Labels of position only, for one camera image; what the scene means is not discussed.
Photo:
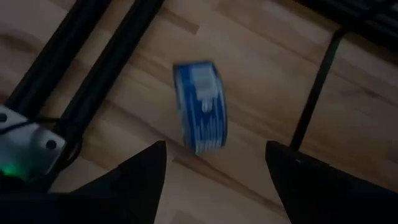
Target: wood grain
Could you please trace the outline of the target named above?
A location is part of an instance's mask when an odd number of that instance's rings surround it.
[[[0,2],[0,95],[11,94],[73,3]],[[61,115],[132,3],[111,3],[42,114]],[[106,172],[164,139],[181,175],[176,189],[205,187],[183,185],[189,174],[207,182],[204,192],[214,198],[227,191],[285,217],[265,145],[270,139],[289,143],[334,28],[303,16],[306,11],[286,1],[166,0],[85,133],[83,164]],[[395,56],[384,56],[342,41],[302,151],[398,191],[398,68],[390,62],[394,58],[385,60]],[[172,65],[202,59],[214,61],[223,79],[229,136],[223,149],[197,157],[183,148]],[[195,208],[176,208],[166,223],[216,223],[224,217]]]

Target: label on tape roll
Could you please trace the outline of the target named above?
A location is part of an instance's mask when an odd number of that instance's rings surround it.
[[[223,147],[227,116],[223,86],[214,64],[174,65],[174,85],[185,147],[195,154]]]

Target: tape roll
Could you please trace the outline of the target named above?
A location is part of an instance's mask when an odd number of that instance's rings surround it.
[[[214,64],[174,65],[174,85],[185,147],[195,154],[223,147],[228,121],[223,86]]]

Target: black cable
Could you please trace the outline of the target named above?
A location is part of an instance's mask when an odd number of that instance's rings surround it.
[[[56,123],[59,122],[60,118],[37,118],[37,119],[30,119],[28,121],[23,121],[17,124],[10,125],[6,128],[0,129],[0,135],[7,134],[11,131],[21,129],[23,127],[29,126],[34,123],[38,124],[45,124],[45,123]],[[80,138],[80,140],[77,142],[77,145],[75,147],[75,150],[73,151],[72,156],[65,161],[60,167],[60,169],[57,172],[61,172],[62,170],[66,169],[68,166],[70,166],[80,155],[81,149],[83,147],[83,138]]]
[[[323,84],[325,83],[326,77],[335,58],[337,48],[344,35],[352,30],[355,30],[355,28],[360,25],[360,23],[365,22],[375,15],[381,13],[382,11],[391,8],[397,2],[398,0],[385,0],[383,2],[377,3],[363,15],[360,15],[354,21],[348,23],[347,25],[344,25],[333,34],[329,47],[326,50],[325,56],[317,73],[317,77],[315,78],[314,84],[312,85],[312,89],[308,96],[305,108],[302,112],[300,120],[298,121],[298,125],[294,132],[292,142],[290,143],[290,147],[292,149],[295,149],[297,151],[300,149],[305,133],[307,132],[308,125],[310,124],[313,111],[319,99]]]

